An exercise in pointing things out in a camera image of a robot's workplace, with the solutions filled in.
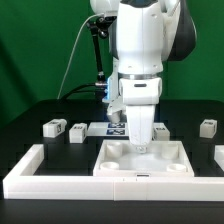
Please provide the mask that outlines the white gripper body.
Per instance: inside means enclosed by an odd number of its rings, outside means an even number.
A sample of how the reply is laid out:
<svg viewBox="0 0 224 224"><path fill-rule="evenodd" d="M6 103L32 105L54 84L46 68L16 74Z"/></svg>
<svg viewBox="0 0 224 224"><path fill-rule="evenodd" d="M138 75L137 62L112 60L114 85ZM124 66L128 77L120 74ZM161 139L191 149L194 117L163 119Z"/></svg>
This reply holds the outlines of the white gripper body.
<svg viewBox="0 0 224 224"><path fill-rule="evenodd" d="M155 108L162 92L162 79L120 80L120 94L126 107L129 140L147 147L152 139Z"/></svg>

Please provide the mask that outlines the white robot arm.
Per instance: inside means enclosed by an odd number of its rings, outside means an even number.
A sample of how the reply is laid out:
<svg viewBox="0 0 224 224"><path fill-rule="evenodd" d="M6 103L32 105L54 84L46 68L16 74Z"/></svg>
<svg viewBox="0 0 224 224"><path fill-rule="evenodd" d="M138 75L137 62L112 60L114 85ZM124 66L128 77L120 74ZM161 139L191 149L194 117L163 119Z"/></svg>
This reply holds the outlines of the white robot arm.
<svg viewBox="0 0 224 224"><path fill-rule="evenodd" d="M187 0L90 0L106 22L113 72L104 101L113 123L127 118L129 141L144 153L152 141L165 61L181 61L195 48L197 34Z"/></svg>

